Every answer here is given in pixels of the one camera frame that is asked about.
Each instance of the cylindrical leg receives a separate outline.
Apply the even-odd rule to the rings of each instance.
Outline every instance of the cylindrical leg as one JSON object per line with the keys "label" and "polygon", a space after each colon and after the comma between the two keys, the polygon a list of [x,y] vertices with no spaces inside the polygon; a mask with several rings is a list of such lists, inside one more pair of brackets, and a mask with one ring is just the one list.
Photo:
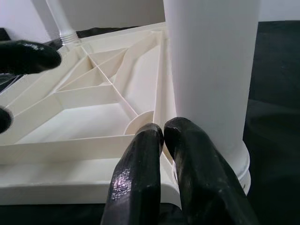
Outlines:
{"label": "cylindrical leg", "polygon": [[164,0],[176,111],[201,127],[241,180],[259,0]]}
{"label": "cylindrical leg", "polygon": [[78,43],[78,38],[74,29],[72,29],[65,12],[61,6],[60,0],[46,0],[51,14],[56,22],[58,29],[60,30],[60,38],[62,44]]}

